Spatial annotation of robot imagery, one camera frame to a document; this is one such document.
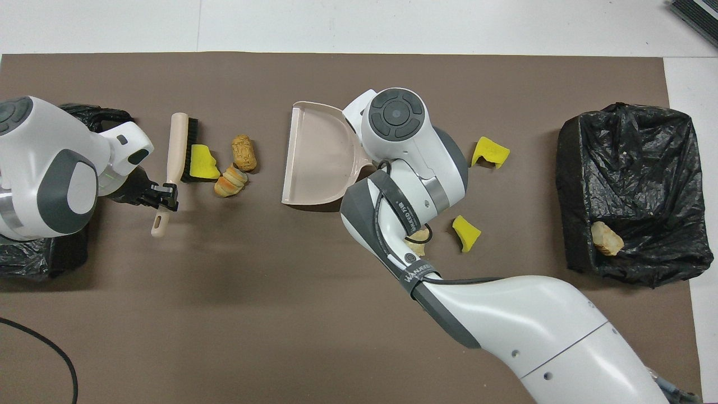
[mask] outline trash bag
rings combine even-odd
[[[556,189],[569,269],[650,288],[702,274],[713,254],[701,179],[686,114],[618,103],[567,121]],[[615,256],[593,245],[596,221],[623,238]]]
[[[79,119],[93,132],[110,129],[106,122],[134,121],[119,109],[83,104],[63,104],[61,109]],[[82,266],[88,258],[88,227],[62,237],[0,245],[0,277],[46,280]]]

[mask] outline brown table surface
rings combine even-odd
[[[40,284],[0,280],[0,316],[70,355],[83,404],[532,403],[502,362],[454,342],[409,299],[338,213],[280,203],[292,103],[343,108],[391,86],[415,90],[467,159],[480,136],[511,149],[499,170],[472,167],[466,198],[433,220],[427,258],[443,276],[567,280],[647,366],[700,393],[688,283],[650,290],[568,271],[554,187],[567,119],[616,101],[668,106],[660,59],[4,55],[0,99],[135,116],[156,147],[142,164],[155,181],[176,111],[200,120],[220,169],[240,133],[254,140],[259,167],[229,199],[211,183],[180,185],[164,239],[150,237],[150,208],[102,201],[88,263]],[[459,214],[483,231],[467,254],[450,228]],[[69,402],[62,360],[5,326],[0,369],[2,403]]]

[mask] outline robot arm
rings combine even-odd
[[[467,163],[401,88],[365,93],[347,121],[380,170],[349,187],[341,215],[409,295],[454,339],[506,363],[537,403],[666,403],[628,343],[570,284],[541,276],[452,284],[403,243],[464,197]]]
[[[39,98],[1,102],[0,235],[4,242],[79,231],[90,220],[97,197],[126,194],[123,186],[128,176],[135,179],[133,183],[139,179],[146,188],[144,194],[164,195],[162,189],[153,190],[154,183],[146,176],[142,178],[144,171],[137,172],[141,171],[137,165],[153,150],[149,138],[133,122],[97,134]]]

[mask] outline white floor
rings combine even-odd
[[[0,58],[208,50],[662,57],[671,106],[691,115],[699,134],[718,246],[718,49],[663,0],[0,0],[0,16]],[[691,295],[704,399],[718,402],[718,270],[692,280]]]

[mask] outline beige dustpan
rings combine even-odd
[[[336,201],[366,165],[371,165],[371,159],[341,109],[308,101],[294,103],[282,203]]]

